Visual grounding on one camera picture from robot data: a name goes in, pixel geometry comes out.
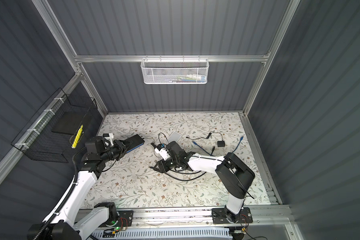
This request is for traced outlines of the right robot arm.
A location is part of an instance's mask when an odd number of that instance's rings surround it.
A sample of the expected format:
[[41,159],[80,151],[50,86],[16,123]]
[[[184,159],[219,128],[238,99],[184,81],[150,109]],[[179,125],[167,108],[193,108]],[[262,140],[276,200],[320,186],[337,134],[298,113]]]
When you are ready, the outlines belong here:
[[177,142],[170,142],[167,145],[152,144],[155,153],[162,159],[159,160],[152,170],[184,182],[169,174],[193,175],[202,173],[200,176],[187,181],[193,181],[206,173],[215,174],[222,181],[229,193],[228,202],[225,205],[224,217],[229,223],[237,223],[242,218],[241,210],[246,197],[252,197],[249,189],[255,179],[255,173],[235,153],[228,153],[225,156],[205,156],[195,152],[186,152]]

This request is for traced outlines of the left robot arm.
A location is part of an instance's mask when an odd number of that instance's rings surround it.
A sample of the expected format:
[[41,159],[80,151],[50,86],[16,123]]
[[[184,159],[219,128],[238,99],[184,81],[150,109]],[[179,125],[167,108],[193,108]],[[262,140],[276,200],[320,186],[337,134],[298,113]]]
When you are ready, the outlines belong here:
[[109,161],[118,161],[131,151],[132,142],[113,140],[111,135],[89,139],[80,150],[85,152],[78,167],[73,155],[73,180],[57,205],[40,224],[34,224],[27,233],[29,240],[86,240],[100,225],[115,227],[122,223],[114,203],[100,203],[79,222],[75,222],[81,204],[90,188],[99,179]]

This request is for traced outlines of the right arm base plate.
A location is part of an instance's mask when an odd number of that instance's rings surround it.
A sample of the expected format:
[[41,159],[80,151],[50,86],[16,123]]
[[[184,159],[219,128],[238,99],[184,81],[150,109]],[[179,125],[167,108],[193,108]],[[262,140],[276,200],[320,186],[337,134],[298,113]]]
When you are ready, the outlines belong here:
[[227,208],[213,208],[212,218],[215,225],[253,223],[250,209],[244,207],[240,209],[238,214],[233,214]]

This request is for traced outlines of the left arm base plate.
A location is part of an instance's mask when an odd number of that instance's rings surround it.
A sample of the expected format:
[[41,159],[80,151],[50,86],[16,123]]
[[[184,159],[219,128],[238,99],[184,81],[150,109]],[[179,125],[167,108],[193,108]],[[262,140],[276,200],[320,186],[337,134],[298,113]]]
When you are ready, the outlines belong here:
[[131,227],[133,223],[134,211],[120,211],[118,210],[118,218],[117,220],[113,220],[109,223],[103,223],[99,227],[100,228],[123,228],[123,227]]

